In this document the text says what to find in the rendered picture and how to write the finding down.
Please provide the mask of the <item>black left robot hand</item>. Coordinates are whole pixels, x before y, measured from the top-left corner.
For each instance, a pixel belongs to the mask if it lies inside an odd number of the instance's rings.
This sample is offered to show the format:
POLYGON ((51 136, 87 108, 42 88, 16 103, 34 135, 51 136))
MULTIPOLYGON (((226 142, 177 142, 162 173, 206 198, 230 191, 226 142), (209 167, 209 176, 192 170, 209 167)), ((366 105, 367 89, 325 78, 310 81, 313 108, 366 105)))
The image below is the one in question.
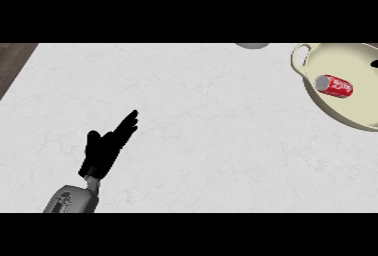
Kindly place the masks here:
POLYGON ((133 110, 115 130, 104 135, 94 130, 87 133, 85 157, 78 171, 82 178, 90 176, 100 180, 107 175, 121 149, 137 130, 137 114, 138 112, 133 110))

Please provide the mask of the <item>red soda can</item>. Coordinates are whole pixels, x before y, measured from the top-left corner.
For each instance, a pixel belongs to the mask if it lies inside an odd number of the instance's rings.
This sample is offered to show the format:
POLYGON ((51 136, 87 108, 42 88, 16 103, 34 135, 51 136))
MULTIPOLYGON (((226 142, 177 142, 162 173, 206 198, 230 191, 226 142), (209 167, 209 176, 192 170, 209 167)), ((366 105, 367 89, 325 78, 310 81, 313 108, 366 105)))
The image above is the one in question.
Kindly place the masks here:
POLYGON ((353 94, 351 83, 332 75, 320 75, 314 79, 314 89, 338 98, 347 98, 353 94))

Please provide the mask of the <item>grey round object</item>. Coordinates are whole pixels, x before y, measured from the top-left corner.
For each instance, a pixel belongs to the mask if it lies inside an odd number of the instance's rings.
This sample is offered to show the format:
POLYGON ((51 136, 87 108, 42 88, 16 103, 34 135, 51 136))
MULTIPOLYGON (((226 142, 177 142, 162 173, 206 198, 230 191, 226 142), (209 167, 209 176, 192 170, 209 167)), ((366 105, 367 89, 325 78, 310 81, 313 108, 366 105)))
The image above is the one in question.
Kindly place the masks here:
POLYGON ((243 49, 261 49, 268 45, 268 43, 236 43, 236 45, 243 49))

